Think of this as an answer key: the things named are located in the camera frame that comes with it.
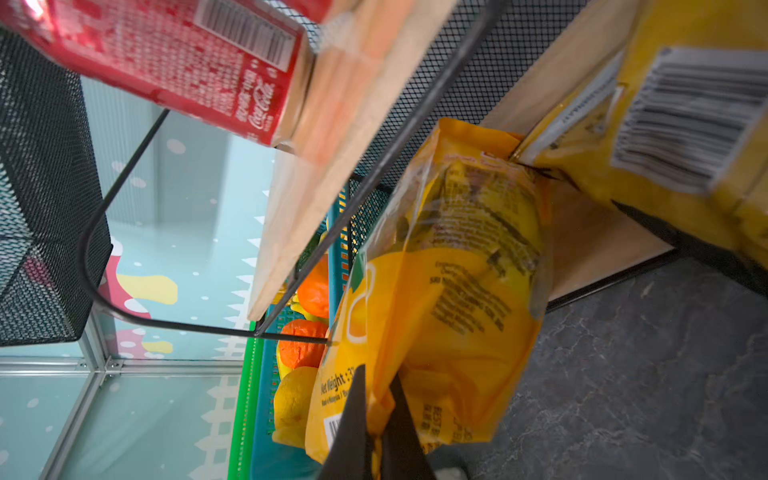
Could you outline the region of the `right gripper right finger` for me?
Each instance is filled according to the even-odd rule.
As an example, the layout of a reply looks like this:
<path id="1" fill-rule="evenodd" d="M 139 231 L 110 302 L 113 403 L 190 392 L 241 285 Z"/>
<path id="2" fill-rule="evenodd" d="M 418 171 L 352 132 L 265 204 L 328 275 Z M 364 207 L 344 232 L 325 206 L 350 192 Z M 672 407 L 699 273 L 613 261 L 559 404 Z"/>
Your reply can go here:
<path id="1" fill-rule="evenodd" d="M 436 476 L 421 448 L 398 376 L 393 379 L 390 392 L 395 406 L 381 437 L 381 478 L 435 480 Z"/>

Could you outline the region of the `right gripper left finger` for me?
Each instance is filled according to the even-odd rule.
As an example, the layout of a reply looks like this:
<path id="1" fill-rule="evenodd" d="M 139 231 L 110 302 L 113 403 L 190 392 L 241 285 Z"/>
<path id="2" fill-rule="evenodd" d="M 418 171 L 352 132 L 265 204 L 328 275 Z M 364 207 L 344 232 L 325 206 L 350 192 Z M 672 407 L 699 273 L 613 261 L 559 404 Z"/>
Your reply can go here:
<path id="1" fill-rule="evenodd" d="M 367 431 L 365 366 L 356 368 L 320 480 L 372 480 L 373 441 Z"/>

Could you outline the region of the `yellow black snack bag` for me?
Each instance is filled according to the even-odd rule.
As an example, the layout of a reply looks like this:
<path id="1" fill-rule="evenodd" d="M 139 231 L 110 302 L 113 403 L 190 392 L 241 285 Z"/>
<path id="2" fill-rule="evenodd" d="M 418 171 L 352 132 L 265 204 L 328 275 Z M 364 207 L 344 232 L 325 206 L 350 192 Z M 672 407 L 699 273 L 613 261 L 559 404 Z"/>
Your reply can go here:
<path id="1" fill-rule="evenodd" d="M 644 1 L 513 156 L 767 290 L 767 5 Z"/>

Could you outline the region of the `teal plastic basket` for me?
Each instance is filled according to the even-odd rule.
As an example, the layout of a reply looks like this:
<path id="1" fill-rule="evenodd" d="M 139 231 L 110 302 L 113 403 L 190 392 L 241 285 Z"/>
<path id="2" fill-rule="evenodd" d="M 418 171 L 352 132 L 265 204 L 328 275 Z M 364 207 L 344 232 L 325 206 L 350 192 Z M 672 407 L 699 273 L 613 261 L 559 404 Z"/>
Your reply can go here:
<path id="1" fill-rule="evenodd" d="M 305 452 L 318 367 L 351 267 L 343 230 L 276 317 L 264 339 L 246 344 L 232 433 L 231 479 L 313 479 L 319 464 Z"/>

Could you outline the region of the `green plastic basket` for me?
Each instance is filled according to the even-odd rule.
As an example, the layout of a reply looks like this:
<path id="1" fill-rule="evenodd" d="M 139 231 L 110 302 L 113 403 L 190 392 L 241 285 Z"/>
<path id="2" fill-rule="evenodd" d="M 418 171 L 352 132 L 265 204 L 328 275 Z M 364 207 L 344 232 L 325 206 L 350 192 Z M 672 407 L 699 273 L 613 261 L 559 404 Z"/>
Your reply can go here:
<path id="1" fill-rule="evenodd" d="M 232 430 L 228 466 L 229 480 L 248 480 L 254 440 L 254 422 L 258 404 L 263 341 L 249 339 L 245 348 L 238 398 Z"/>

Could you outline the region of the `orange fruit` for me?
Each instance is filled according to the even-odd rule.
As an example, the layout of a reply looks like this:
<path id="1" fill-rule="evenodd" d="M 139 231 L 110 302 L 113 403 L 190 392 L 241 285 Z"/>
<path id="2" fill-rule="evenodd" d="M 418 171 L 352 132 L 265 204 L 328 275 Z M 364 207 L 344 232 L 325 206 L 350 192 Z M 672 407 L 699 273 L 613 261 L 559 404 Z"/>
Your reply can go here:
<path id="1" fill-rule="evenodd" d="M 326 339 L 328 327 L 323 322 L 296 319 L 286 324 L 281 333 L 284 335 L 307 336 Z M 325 353 L 324 344 L 279 341 L 277 346 L 282 363 L 291 369 L 300 367 L 318 368 Z"/>
<path id="2" fill-rule="evenodd" d="M 309 314 L 329 318 L 329 270 L 326 255 L 313 267 L 298 288 L 297 298 L 301 307 Z"/>

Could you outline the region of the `right red cola can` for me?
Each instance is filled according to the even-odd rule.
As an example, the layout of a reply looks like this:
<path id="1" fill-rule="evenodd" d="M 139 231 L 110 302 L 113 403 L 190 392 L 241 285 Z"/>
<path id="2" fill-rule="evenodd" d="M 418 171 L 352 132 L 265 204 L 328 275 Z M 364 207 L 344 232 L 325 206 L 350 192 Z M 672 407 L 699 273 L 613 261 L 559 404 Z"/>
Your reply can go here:
<path id="1" fill-rule="evenodd" d="M 263 1 L 4 1 L 1 23 L 56 63 L 277 147 L 300 119 L 313 52 Z"/>

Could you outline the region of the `black mesh wall basket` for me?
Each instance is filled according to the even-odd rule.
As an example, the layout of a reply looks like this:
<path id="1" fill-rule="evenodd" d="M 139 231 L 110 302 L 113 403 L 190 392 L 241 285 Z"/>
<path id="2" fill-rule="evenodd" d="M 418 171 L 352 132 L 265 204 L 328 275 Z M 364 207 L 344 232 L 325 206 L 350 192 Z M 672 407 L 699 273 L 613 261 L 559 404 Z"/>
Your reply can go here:
<path id="1" fill-rule="evenodd" d="M 1 32 L 1 344 L 78 340 L 78 241 L 102 202 L 80 78 Z"/>

